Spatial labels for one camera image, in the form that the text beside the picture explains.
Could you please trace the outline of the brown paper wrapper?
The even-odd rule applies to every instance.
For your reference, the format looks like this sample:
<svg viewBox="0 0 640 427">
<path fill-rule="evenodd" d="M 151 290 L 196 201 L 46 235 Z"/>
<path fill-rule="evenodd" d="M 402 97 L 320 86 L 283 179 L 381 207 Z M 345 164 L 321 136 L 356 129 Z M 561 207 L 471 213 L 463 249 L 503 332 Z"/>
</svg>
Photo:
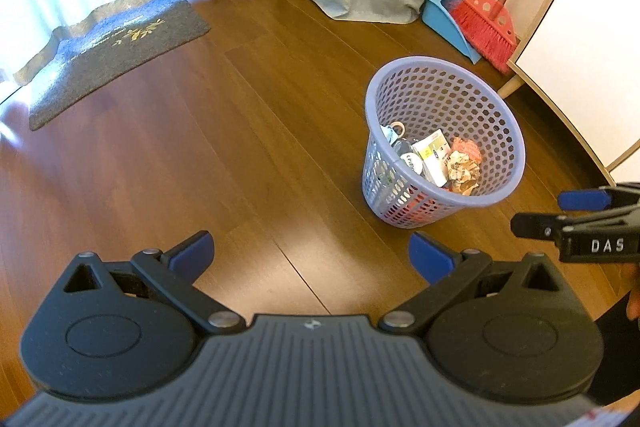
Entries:
<svg viewBox="0 0 640 427">
<path fill-rule="evenodd" d="M 446 159 L 447 188 L 454 194 L 470 196 L 480 185 L 480 165 L 468 154 L 453 150 Z"/>
</svg>

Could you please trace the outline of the orange knitted yarn ball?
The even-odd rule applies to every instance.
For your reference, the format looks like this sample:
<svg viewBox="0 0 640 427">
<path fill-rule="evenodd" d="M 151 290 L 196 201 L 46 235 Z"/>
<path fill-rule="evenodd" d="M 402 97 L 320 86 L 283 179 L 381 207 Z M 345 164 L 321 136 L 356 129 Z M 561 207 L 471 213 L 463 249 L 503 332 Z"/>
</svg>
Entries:
<svg viewBox="0 0 640 427">
<path fill-rule="evenodd" d="M 477 165 L 480 165 L 483 160 L 480 148 L 473 140 L 465 140 L 460 138 L 460 136 L 456 136 L 452 140 L 451 150 L 460 154 L 465 154 L 469 157 L 469 160 L 474 161 Z"/>
</svg>

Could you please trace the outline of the white paper tube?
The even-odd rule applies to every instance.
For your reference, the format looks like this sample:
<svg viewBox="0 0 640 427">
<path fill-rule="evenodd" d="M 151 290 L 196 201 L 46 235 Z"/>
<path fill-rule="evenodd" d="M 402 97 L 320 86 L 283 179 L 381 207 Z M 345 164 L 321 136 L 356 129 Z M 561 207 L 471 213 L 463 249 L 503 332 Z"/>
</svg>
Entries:
<svg viewBox="0 0 640 427">
<path fill-rule="evenodd" d="M 392 122 L 390 124 L 390 129 L 392 129 L 398 136 L 403 136 L 406 132 L 406 127 L 401 121 Z"/>
</svg>

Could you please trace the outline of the white green medicine box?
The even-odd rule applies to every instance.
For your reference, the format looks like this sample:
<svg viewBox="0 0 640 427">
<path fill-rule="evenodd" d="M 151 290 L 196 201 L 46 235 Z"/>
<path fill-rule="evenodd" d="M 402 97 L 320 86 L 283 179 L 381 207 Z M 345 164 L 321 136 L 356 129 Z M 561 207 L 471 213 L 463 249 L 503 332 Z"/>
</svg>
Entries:
<svg viewBox="0 0 640 427">
<path fill-rule="evenodd" d="M 442 130 L 438 129 L 426 138 L 412 143 L 412 147 L 424 160 L 424 178 L 437 187 L 444 187 L 448 181 L 446 159 L 451 147 Z"/>
</svg>

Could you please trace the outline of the clear plastic water bottle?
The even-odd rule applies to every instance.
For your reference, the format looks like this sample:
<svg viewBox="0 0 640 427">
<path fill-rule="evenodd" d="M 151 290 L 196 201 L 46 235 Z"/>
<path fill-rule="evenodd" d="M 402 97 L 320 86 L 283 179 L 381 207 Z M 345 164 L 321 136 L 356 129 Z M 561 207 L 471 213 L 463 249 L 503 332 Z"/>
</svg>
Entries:
<svg viewBox="0 0 640 427">
<path fill-rule="evenodd" d="M 390 144 L 396 155 L 418 176 L 424 176 L 425 165 L 422 157 L 416 153 L 411 142 L 406 138 L 406 132 L 403 136 L 398 136 L 390 125 L 382 126 L 381 131 L 385 140 Z"/>
</svg>

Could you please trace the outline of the wooden framed white board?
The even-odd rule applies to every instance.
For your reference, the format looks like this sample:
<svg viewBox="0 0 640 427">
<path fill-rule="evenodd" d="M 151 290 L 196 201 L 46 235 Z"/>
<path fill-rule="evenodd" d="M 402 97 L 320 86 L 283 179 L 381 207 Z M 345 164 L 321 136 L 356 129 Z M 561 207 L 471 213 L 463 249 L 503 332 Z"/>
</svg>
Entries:
<svg viewBox="0 0 640 427">
<path fill-rule="evenodd" d="M 544 0 L 508 62 L 612 184 L 639 179 L 639 0 Z"/>
</svg>

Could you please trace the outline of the grey door mat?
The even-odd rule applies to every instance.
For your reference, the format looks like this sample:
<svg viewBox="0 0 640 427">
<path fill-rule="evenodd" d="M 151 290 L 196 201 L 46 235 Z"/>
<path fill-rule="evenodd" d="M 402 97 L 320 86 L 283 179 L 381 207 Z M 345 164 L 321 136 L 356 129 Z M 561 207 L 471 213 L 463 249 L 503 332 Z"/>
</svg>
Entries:
<svg viewBox="0 0 640 427">
<path fill-rule="evenodd" d="M 209 31 L 186 0 L 151 0 L 63 40 L 30 83 L 29 129 L 42 128 L 117 77 Z"/>
</svg>

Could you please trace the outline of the red broom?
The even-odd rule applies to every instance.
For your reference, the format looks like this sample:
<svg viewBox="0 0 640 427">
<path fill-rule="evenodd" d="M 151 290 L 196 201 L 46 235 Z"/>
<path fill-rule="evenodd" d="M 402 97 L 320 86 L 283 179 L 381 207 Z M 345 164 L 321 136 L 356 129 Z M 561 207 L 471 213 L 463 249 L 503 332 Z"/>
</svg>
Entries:
<svg viewBox="0 0 640 427">
<path fill-rule="evenodd" d="M 449 12 L 466 42 L 501 74 L 518 42 L 506 0 L 462 0 Z"/>
</svg>

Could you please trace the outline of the lavender plastic waste basket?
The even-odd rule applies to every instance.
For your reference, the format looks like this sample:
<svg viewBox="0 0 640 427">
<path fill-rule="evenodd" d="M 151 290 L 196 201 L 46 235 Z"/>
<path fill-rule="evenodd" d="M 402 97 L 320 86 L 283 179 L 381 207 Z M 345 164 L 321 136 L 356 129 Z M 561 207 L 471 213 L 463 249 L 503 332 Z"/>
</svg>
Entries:
<svg viewBox="0 0 640 427">
<path fill-rule="evenodd" d="M 396 228 L 507 198 L 520 184 L 525 145 L 498 93 L 443 60 L 409 56 L 372 77 L 364 102 L 369 141 L 362 193 Z"/>
</svg>

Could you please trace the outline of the blue dustpan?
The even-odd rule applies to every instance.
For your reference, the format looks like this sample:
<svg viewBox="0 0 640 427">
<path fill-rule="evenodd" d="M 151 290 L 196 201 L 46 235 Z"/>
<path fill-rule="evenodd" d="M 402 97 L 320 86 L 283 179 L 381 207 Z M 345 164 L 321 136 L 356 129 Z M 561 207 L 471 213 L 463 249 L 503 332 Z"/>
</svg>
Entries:
<svg viewBox="0 0 640 427">
<path fill-rule="evenodd" d="M 422 22 L 436 34 L 466 56 L 473 64 L 482 58 L 465 39 L 458 24 L 452 18 L 449 9 L 454 8 L 462 0 L 425 0 Z"/>
</svg>

